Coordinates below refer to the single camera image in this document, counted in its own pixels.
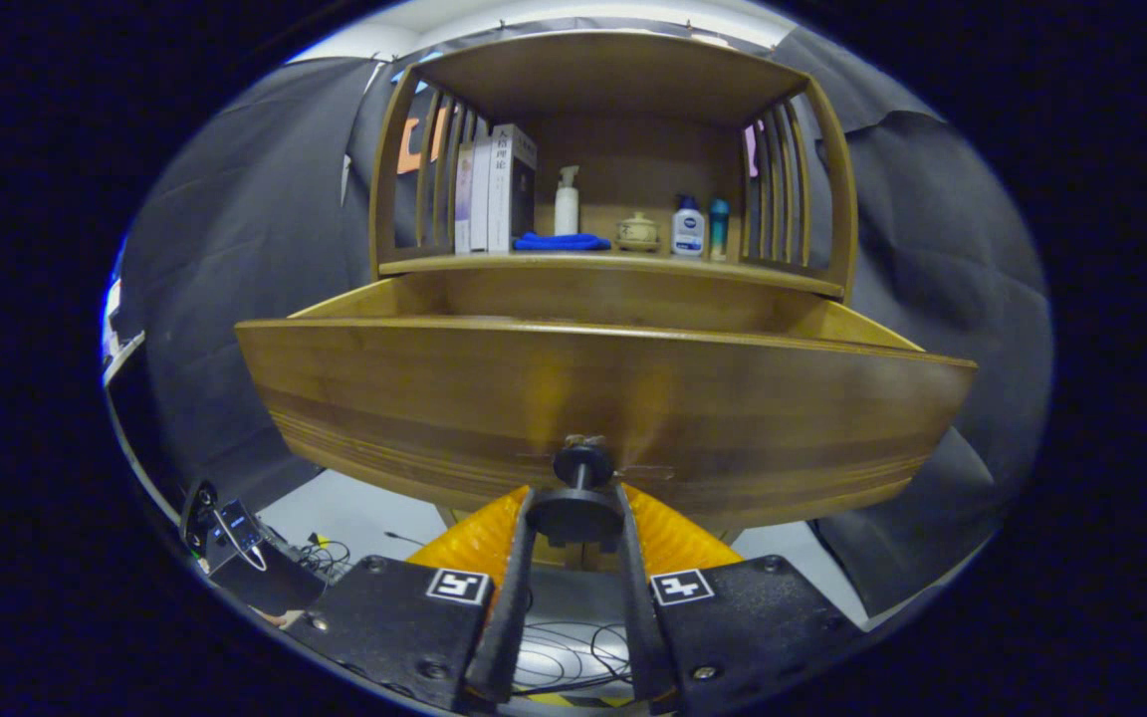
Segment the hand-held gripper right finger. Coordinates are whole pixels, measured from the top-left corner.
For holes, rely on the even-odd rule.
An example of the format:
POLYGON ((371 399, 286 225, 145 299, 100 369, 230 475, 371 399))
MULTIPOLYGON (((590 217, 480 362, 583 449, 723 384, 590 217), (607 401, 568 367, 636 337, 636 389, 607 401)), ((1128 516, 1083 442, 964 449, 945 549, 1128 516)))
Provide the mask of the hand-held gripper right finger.
POLYGON ((621 485, 625 640, 650 714, 729 716, 850 657, 865 632, 788 559, 743 560, 621 485))

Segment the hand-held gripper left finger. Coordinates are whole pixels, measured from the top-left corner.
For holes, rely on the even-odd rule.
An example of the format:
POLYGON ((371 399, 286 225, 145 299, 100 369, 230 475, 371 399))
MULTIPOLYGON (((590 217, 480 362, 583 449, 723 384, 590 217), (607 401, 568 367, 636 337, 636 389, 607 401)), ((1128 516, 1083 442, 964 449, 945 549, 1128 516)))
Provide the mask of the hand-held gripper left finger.
POLYGON ((536 491, 487 504, 420 560, 364 558, 288 636, 364 688, 419 707, 492 711, 513 697, 525 626, 536 491))

